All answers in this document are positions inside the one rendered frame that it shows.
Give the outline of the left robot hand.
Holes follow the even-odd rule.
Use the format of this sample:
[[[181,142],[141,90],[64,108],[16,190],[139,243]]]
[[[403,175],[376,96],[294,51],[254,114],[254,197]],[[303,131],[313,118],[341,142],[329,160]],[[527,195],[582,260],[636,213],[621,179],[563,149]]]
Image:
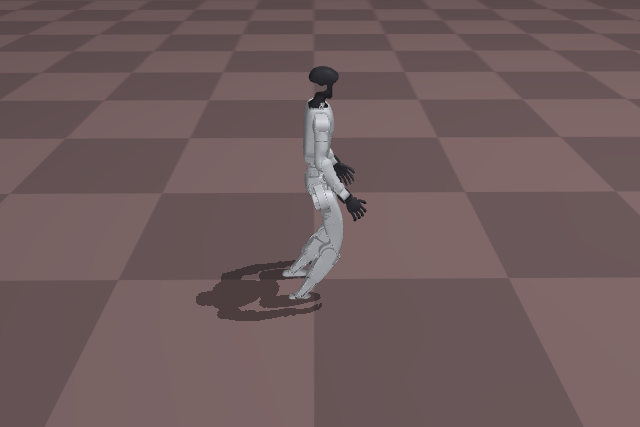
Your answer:
[[[342,180],[341,180],[341,178],[340,178],[340,175],[341,175],[342,179],[343,179],[343,180],[344,180],[344,182],[345,182],[345,185],[347,186],[347,182],[346,182],[345,177],[347,178],[347,180],[349,181],[349,184],[351,185],[351,181],[350,181],[350,179],[349,179],[348,175],[351,177],[351,179],[352,179],[352,181],[353,181],[353,182],[354,182],[354,178],[353,178],[353,176],[351,175],[351,173],[350,173],[348,170],[350,170],[352,173],[355,173],[355,171],[354,171],[351,167],[349,167],[349,166],[344,165],[343,163],[341,163],[341,162],[340,162],[340,160],[337,158],[337,156],[335,156],[335,155],[334,155],[334,158],[336,159],[336,161],[337,161],[338,163],[337,163],[337,164],[335,164],[335,165],[333,165],[333,167],[334,167],[334,170],[335,170],[335,172],[336,172],[337,177],[340,179],[340,182],[342,183]],[[347,170],[347,169],[348,169],[348,170]],[[348,175],[347,175],[346,173],[347,173]],[[345,175],[345,177],[344,177],[343,175]]]

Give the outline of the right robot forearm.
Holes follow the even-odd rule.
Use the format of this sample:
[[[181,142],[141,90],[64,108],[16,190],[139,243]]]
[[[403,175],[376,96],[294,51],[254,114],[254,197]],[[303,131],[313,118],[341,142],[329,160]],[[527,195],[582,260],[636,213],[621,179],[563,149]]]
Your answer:
[[[327,182],[331,190],[339,195],[344,201],[350,196],[349,192],[345,189],[344,184],[340,182],[334,170],[331,160],[325,159],[321,163],[323,171],[323,180]]]

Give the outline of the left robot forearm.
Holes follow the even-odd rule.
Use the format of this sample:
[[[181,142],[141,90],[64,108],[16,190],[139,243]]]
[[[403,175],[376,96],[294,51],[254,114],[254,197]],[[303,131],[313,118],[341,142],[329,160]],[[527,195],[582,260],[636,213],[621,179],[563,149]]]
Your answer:
[[[330,159],[330,160],[332,161],[332,164],[333,164],[333,165],[335,165],[335,164],[337,164],[337,163],[338,163],[338,162],[336,161],[336,159],[334,158],[334,154],[333,154],[333,151],[332,151],[331,147],[330,147],[330,150],[329,150],[328,159]]]

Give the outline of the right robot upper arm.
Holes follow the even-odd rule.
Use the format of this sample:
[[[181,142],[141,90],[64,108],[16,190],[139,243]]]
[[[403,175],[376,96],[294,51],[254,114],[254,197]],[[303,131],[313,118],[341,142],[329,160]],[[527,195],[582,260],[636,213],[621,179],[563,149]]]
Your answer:
[[[325,114],[315,114],[313,120],[315,167],[322,171],[321,163],[328,159],[326,153],[329,144],[330,120]],[[330,160],[330,159],[329,159]],[[332,162],[332,161],[331,161]]]

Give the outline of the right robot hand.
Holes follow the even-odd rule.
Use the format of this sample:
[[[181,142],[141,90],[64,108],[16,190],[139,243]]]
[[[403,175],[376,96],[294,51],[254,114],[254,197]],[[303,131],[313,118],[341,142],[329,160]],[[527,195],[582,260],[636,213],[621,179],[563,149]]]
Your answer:
[[[346,188],[345,188],[346,189]],[[346,189],[347,190],[347,189]],[[348,191],[348,190],[347,190]],[[348,191],[349,192],[349,191]],[[366,212],[366,209],[361,205],[361,203],[366,204],[366,201],[361,200],[361,199],[357,199],[356,197],[352,197],[352,194],[349,192],[350,196],[344,201],[339,195],[337,195],[337,197],[341,200],[341,202],[343,204],[346,203],[347,206],[347,210],[349,211],[349,213],[351,213],[352,217],[354,218],[354,221],[357,220],[355,214],[357,215],[358,219],[361,218],[361,216],[364,216],[364,213],[361,211],[361,209]],[[361,203],[360,203],[361,202]],[[361,208],[361,209],[360,209]],[[361,216],[359,215],[359,213],[357,212],[359,211],[359,213],[361,214]],[[355,212],[355,214],[354,214]]]

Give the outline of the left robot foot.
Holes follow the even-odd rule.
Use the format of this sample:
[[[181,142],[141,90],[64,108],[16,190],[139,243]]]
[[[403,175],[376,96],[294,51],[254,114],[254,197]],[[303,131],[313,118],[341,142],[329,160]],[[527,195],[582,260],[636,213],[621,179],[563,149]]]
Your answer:
[[[300,268],[299,268],[299,269],[300,269]],[[299,270],[299,269],[298,269],[298,270]],[[297,271],[295,271],[295,272],[296,272],[295,274],[291,274],[291,273],[290,273],[290,270],[291,270],[291,268],[290,268],[290,269],[287,269],[287,270],[284,270],[284,271],[283,271],[283,273],[282,273],[282,275],[283,275],[283,276],[285,276],[285,277],[291,277],[291,276],[306,276],[306,272],[307,272],[307,270],[308,270],[308,269],[301,269],[300,271],[298,271],[298,270],[297,270],[298,272],[297,272]],[[293,271],[291,271],[291,272],[293,272]]]

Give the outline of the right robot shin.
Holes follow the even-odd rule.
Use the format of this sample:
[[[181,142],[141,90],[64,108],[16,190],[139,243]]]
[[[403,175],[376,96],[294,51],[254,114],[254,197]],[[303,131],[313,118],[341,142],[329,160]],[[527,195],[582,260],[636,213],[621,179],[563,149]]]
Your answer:
[[[304,298],[315,287],[315,284],[318,284],[328,274],[339,258],[340,254],[336,257],[336,251],[333,248],[325,248],[320,256],[316,255],[306,272],[304,281],[296,292],[296,297]],[[301,297],[301,295],[304,296]]]

